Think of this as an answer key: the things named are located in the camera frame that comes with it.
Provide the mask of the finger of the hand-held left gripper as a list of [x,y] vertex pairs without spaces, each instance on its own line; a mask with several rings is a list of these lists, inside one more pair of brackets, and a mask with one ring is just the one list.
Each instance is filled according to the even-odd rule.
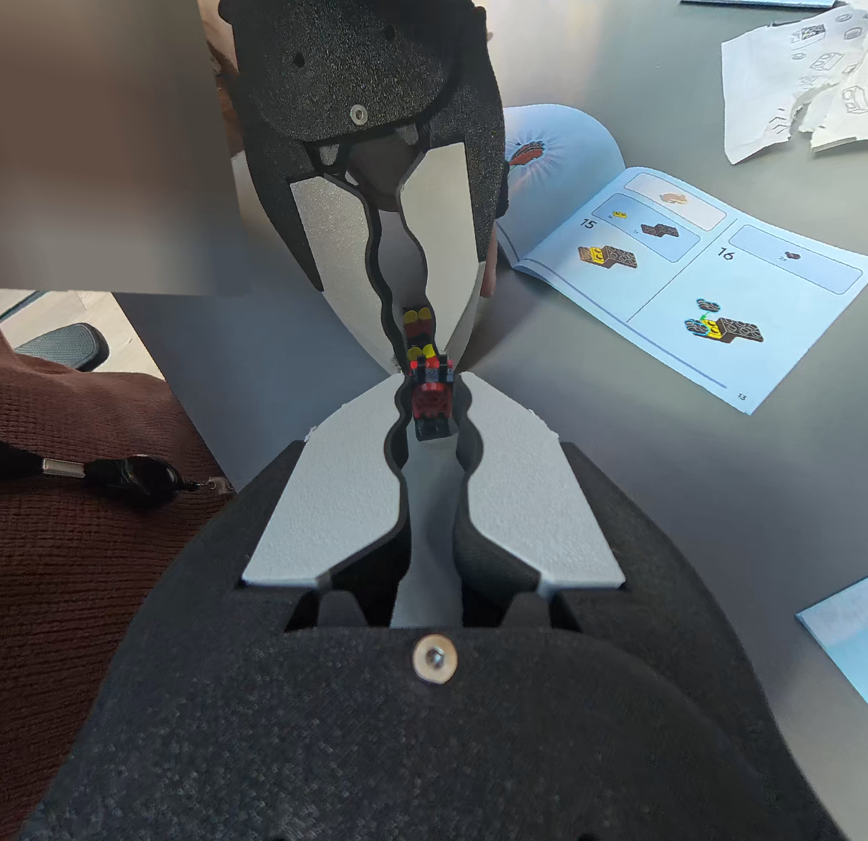
[[471,339],[485,268],[477,253],[464,143],[422,154],[399,185],[397,202],[414,247],[399,277],[398,303],[428,306],[436,347],[459,364]]
[[400,371],[404,338],[378,263],[377,211],[355,185],[330,175],[294,182],[291,191],[325,299],[387,372]]

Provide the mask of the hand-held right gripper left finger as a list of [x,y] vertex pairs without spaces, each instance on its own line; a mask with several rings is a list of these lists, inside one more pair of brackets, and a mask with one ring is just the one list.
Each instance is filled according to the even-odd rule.
[[396,373],[310,434],[241,575],[244,585],[350,589],[375,555],[406,555],[407,378]]

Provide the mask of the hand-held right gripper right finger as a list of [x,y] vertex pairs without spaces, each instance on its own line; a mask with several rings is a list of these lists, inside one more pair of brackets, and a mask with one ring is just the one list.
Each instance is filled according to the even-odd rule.
[[471,372],[456,383],[455,415],[464,476],[453,550],[462,582],[476,592],[622,586],[558,435]]

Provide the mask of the black yellow red brick strip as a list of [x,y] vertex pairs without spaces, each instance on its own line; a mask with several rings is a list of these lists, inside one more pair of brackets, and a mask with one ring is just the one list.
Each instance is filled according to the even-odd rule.
[[415,304],[403,310],[406,356],[409,363],[435,358],[435,320],[428,304]]

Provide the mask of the red black brick assembly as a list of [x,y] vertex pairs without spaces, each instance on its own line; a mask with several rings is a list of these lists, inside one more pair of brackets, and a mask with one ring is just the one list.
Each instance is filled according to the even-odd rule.
[[419,442],[450,436],[453,363],[445,354],[410,361],[411,409]]

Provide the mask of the grey desk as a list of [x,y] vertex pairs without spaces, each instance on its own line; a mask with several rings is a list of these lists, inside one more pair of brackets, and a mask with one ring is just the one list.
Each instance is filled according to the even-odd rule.
[[[507,106],[560,102],[629,165],[866,254],[866,144],[803,138],[732,166],[724,41],[800,13],[677,0],[474,0]],[[274,235],[234,162],[252,292],[116,299],[235,488],[384,377]],[[795,618],[866,576],[866,292],[751,416],[539,281],[501,268],[465,358],[577,444],[715,593],[805,775],[866,839],[866,704]]]

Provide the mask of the black badge clip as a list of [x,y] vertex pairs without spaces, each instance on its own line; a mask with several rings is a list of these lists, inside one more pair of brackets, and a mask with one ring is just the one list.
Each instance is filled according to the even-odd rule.
[[234,494],[227,478],[186,479],[178,468],[156,456],[96,459],[88,463],[42,458],[39,466],[43,476],[78,480],[95,493],[148,508],[164,505],[187,493]]

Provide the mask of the open light blue instruction booklet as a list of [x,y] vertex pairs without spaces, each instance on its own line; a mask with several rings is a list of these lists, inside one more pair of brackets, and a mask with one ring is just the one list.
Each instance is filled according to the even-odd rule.
[[505,109],[498,241],[633,345],[752,414],[866,286],[866,257],[650,167],[563,105]]

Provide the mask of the booklet with red spider picture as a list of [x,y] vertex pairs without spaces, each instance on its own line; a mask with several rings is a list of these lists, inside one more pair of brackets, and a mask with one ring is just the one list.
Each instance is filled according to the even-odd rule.
[[797,613],[849,683],[867,699],[867,578]]

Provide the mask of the torn white paper bag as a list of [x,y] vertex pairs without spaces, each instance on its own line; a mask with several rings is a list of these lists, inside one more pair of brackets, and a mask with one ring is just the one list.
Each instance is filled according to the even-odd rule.
[[850,5],[722,44],[724,151],[732,164],[789,141],[812,151],[867,140],[867,13]]

